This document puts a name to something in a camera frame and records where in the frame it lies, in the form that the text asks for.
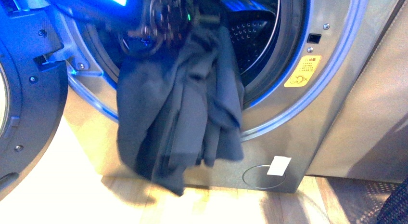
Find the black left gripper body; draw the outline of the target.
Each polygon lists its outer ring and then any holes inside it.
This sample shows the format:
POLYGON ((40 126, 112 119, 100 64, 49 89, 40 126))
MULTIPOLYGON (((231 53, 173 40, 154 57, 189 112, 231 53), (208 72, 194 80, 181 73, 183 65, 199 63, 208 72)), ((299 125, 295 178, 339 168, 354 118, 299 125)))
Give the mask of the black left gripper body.
POLYGON ((162 45, 179 47, 196 26, 220 25, 221 0, 143 0, 135 28, 120 32, 122 51, 135 58, 155 54, 162 45))

